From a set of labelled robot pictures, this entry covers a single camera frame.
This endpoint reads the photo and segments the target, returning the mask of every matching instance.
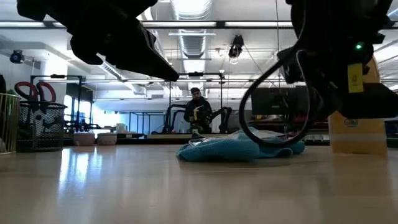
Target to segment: security camera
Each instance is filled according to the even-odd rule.
[[[24,63],[25,56],[22,54],[22,50],[14,50],[14,53],[10,56],[10,62],[12,63]]]

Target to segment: towel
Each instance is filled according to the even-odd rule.
[[[265,138],[267,141],[281,142],[276,136]],[[197,146],[186,144],[177,151],[179,159],[190,162],[206,161],[248,161],[261,158],[290,157],[301,154],[305,150],[303,141],[292,144],[290,147],[268,148],[260,146],[249,139],[242,131],[238,131],[231,138],[213,139]]]

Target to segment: red handle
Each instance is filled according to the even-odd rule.
[[[24,93],[21,90],[22,86],[28,86],[29,87],[29,94],[26,94],[26,93]],[[19,83],[15,84],[14,89],[21,97],[23,97],[23,98],[25,98],[27,100],[34,100],[34,101],[38,100],[37,99],[37,95],[38,95],[37,89],[36,89],[35,86],[30,84],[29,82],[19,82]]]
[[[47,101],[47,100],[45,100],[45,97],[44,97],[43,87],[46,87],[51,93],[50,102],[55,102],[57,100],[57,96],[55,94],[54,88],[52,88],[52,86],[50,84],[45,83],[45,82],[39,82],[38,84],[36,84],[36,87],[39,90],[40,101]]]

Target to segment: yellow tag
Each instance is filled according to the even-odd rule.
[[[363,92],[362,64],[348,65],[348,93]]]

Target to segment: ceiling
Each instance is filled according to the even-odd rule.
[[[398,7],[398,0],[394,0],[391,11]],[[170,1],[161,0],[151,8],[152,17],[157,21],[172,20],[172,7]],[[211,20],[290,20],[290,7],[285,0],[213,0],[211,7]],[[17,14],[15,0],[0,0],[0,20],[21,21],[27,20]],[[205,72],[218,72],[224,70],[231,78],[256,78],[264,73],[275,61],[275,54],[278,49],[285,49],[293,45],[296,41],[293,30],[208,30],[214,36],[207,37],[207,51],[205,55]],[[398,40],[398,31],[385,30],[383,33],[386,39],[382,45],[375,45],[375,49]],[[158,30],[159,39],[164,49],[165,55],[172,66],[178,72],[184,72],[182,56],[178,37],[169,36],[176,33],[176,30]],[[241,34],[244,38],[243,53],[237,65],[229,63],[228,49],[236,34]],[[82,72],[79,69],[70,68],[70,75],[86,75],[87,79],[111,78],[98,67],[85,65],[73,55],[68,47],[70,34],[66,30],[0,30],[0,35],[16,42],[43,42],[48,46],[70,57],[89,68],[90,72]],[[381,62],[380,71],[383,78],[398,78],[398,41],[385,49],[375,53],[377,61]],[[137,74],[120,71],[126,78],[138,78]],[[176,83],[181,89],[187,89],[186,83]],[[247,88],[246,83],[230,83],[232,88]],[[98,90],[126,90],[125,85],[96,85],[92,86]],[[216,83],[207,83],[205,88],[218,88]],[[161,86],[149,86],[149,89],[162,89]]]

